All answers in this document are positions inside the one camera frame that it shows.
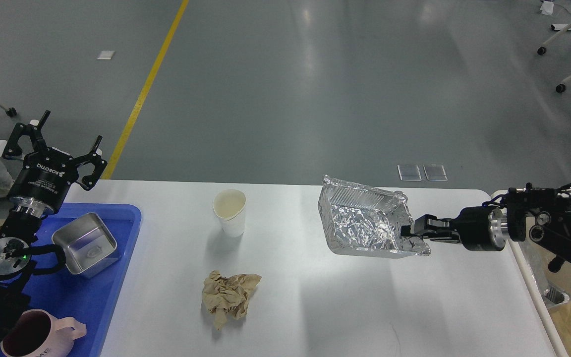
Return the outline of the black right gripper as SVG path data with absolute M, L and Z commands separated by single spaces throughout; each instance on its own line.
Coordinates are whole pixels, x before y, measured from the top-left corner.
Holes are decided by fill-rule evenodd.
M 501 251 L 509 237 L 508 231 L 502 229 L 502 218 L 502 211 L 497 207 L 467 207 L 454 220 L 423 215 L 412 224 L 401 226 L 400 235 L 403 238 L 462 244 L 470 251 Z

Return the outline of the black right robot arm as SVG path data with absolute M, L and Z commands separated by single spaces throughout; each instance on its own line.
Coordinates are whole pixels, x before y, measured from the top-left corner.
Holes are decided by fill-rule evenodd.
M 455 218 L 423 215 L 402 226 L 400 235 L 462 244 L 470 251 L 501 251 L 507 241 L 530 239 L 555 255 L 548 270 L 557 273 L 571 263 L 571 183 L 511 187 L 480 206 L 460 210 Z

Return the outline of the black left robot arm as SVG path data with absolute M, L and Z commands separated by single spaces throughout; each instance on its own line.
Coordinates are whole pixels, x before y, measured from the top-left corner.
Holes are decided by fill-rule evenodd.
M 7 194 L 13 207 L 0 227 L 0 341 L 29 307 L 23 289 L 30 278 L 65 267 L 63 248 L 36 245 L 43 221 L 59 212 L 74 184 L 93 189 L 108 165 L 102 136 L 77 157 L 46 144 L 42 129 L 49 116 L 45 111 L 39 120 L 16 124 L 2 153 L 5 160 L 21 160 L 23 167 Z

